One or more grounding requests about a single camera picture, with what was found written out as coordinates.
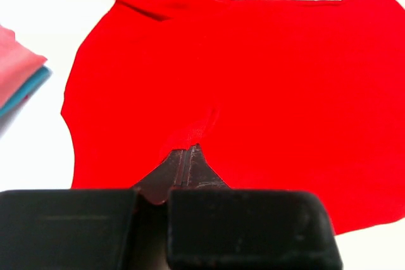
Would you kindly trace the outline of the red t shirt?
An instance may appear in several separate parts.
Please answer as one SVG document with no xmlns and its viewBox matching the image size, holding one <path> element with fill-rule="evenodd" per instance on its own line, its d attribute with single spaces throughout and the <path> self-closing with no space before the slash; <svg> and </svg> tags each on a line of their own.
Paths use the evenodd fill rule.
<svg viewBox="0 0 405 270">
<path fill-rule="evenodd" d="M 199 144 L 235 188 L 306 190 L 338 234 L 404 217 L 396 0 L 115 0 L 61 114 L 74 188 L 124 188 Z"/>
</svg>

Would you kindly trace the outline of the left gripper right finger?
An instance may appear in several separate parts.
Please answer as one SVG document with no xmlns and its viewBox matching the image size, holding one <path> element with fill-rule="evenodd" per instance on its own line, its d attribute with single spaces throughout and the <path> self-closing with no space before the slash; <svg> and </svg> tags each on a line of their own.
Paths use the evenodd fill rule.
<svg viewBox="0 0 405 270">
<path fill-rule="evenodd" d="M 342 269 L 330 218 L 309 192 L 232 190 L 200 146 L 180 150 L 167 200 L 171 269 Z"/>
</svg>

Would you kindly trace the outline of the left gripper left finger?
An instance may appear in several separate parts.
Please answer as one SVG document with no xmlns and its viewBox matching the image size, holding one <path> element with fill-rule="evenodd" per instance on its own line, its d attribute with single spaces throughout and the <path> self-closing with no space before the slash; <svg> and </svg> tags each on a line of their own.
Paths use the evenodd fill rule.
<svg viewBox="0 0 405 270">
<path fill-rule="evenodd" d="M 166 202 L 175 150 L 134 187 L 1 193 L 2 269 L 168 269 Z"/>
</svg>

